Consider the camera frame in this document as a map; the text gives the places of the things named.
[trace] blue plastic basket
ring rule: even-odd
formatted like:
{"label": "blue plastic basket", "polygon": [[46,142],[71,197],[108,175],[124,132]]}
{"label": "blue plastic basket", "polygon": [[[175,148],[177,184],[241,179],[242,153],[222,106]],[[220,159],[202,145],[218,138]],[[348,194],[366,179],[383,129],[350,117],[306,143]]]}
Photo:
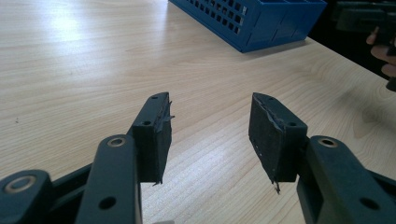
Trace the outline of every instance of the blue plastic basket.
{"label": "blue plastic basket", "polygon": [[322,0],[170,0],[241,52],[306,38]]}

